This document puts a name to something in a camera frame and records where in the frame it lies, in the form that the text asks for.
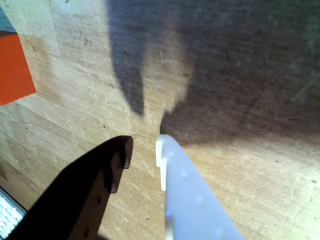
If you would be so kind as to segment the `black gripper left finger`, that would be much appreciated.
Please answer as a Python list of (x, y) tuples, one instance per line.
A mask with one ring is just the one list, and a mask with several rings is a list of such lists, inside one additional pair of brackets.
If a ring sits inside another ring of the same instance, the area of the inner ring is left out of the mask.
[(129, 168), (133, 138), (113, 137), (66, 166), (9, 240), (95, 240), (110, 197)]

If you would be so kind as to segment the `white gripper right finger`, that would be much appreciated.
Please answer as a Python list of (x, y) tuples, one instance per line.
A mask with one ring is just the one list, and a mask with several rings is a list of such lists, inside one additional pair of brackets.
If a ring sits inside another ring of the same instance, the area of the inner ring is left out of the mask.
[(156, 165), (165, 192), (165, 239), (242, 240), (243, 236), (179, 143), (160, 134)]

